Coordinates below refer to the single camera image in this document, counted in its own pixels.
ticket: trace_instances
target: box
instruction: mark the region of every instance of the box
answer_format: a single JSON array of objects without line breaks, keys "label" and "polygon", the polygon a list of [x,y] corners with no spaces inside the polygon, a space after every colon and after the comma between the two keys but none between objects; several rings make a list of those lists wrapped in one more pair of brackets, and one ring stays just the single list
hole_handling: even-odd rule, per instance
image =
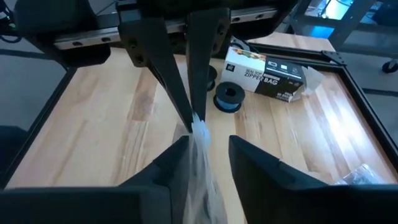
[{"label": "box", "polygon": [[290,102],[305,86],[305,75],[300,65],[230,47],[221,82],[233,82],[244,90]]}]

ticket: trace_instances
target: black bracket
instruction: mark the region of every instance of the black bracket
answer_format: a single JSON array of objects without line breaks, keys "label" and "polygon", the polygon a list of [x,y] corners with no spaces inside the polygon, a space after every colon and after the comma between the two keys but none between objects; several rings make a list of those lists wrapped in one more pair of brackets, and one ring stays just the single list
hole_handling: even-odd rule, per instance
[{"label": "black bracket", "polygon": [[229,29],[228,8],[196,11],[187,17],[187,67],[192,109],[201,120],[206,116],[209,63],[218,53]]},{"label": "black bracket", "polygon": [[163,18],[130,18],[120,13],[119,35],[136,67],[148,67],[165,88],[185,127],[192,131],[192,109],[174,59]]},{"label": "black bracket", "polygon": [[327,50],[322,50],[321,53],[330,58],[331,61],[337,63],[338,65],[347,65],[343,59],[343,57],[338,52],[330,52]]}]

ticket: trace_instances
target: white label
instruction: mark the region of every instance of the white label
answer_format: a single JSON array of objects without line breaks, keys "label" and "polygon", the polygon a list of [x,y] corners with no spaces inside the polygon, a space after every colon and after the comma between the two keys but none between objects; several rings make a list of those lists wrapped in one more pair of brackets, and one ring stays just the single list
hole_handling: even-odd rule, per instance
[{"label": "white label", "polygon": [[268,64],[269,64],[269,65],[271,65],[271,66],[274,66],[274,67],[278,66],[278,64],[277,64],[277,63],[275,63],[275,62],[271,62],[271,61],[269,61],[269,62],[268,62]]},{"label": "white label", "polygon": [[278,81],[277,80],[273,80],[273,79],[267,78],[267,77],[264,77],[264,82],[265,83],[269,83],[271,85],[278,85]]},{"label": "white label", "polygon": [[262,81],[263,71],[233,64],[229,61],[225,61],[224,67],[226,68],[228,64],[234,66],[233,72],[231,70],[224,69],[221,74],[220,82],[233,82],[241,86],[244,90],[256,90],[257,86]]}]

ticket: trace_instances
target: cable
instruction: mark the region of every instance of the cable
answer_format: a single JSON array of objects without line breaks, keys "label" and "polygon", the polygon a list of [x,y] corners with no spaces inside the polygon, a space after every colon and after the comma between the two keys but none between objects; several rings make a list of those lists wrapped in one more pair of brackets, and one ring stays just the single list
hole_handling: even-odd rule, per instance
[{"label": "cable", "polygon": [[107,6],[102,8],[101,10],[99,10],[99,12],[97,12],[95,15],[98,16],[101,12],[103,12],[103,11],[107,10],[107,8],[111,7],[115,2],[116,2],[116,0],[111,2],[110,4],[108,4]]},{"label": "cable", "polygon": [[[1,5],[4,6],[3,11],[1,11],[1,12],[5,13],[5,15],[6,15],[6,20],[8,23],[6,26],[9,27],[8,29],[11,28],[12,30],[15,30],[15,28],[13,26],[11,26],[11,24],[13,24],[13,20],[14,20],[14,15],[12,14],[12,11],[10,10],[10,8],[7,6],[7,4],[3,0],[0,0],[0,1],[1,1]],[[8,44],[16,44],[22,40],[22,37],[17,37],[14,40],[9,40],[9,39],[6,39],[4,36],[0,35],[0,40],[6,42]]]},{"label": "cable", "polygon": [[5,43],[8,43],[8,44],[16,44],[22,40],[22,37],[17,37],[14,40],[7,40],[2,35],[0,35],[0,40],[4,41]]},{"label": "cable", "polygon": [[[252,46],[249,42],[247,42],[246,40],[241,40],[241,39],[238,39],[238,40],[240,40],[241,42],[243,42],[243,43],[245,43],[247,46],[249,46],[250,51],[255,52],[255,53],[257,53],[257,54],[260,54],[260,52],[258,51],[258,49],[256,49],[255,47],[253,47],[253,46]],[[242,45],[240,45],[240,44],[238,44],[238,43],[235,43],[235,42],[231,43],[230,46],[236,46],[236,47],[238,47],[238,48],[240,48],[240,49],[242,49],[242,50],[244,49]]]},{"label": "cable", "polygon": [[344,5],[344,6],[347,6],[347,7],[350,7],[351,5],[352,5],[352,3],[351,4],[347,4],[347,3],[343,3],[342,1],[340,1],[340,0],[335,0],[336,2],[338,2],[338,3],[340,3],[340,4],[342,4],[342,5]]}]

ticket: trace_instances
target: clear plastic bag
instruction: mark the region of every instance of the clear plastic bag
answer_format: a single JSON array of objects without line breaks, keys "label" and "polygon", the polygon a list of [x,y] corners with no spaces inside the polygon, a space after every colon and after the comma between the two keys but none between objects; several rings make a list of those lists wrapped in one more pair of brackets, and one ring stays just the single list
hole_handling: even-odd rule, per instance
[{"label": "clear plastic bag", "polygon": [[347,176],[340,179],[335,185],[358,185],[358,184],[386,184],[374,170],[367,164],[362,164],[360,167],[349,173]]},{"label": "clear plastic bag", "polygon": [[190,136],[190,179],[185,203],[184,224],[224,224],[227,216],[223,197],[211,174],[208,148],[210,133],[195,114]]}]

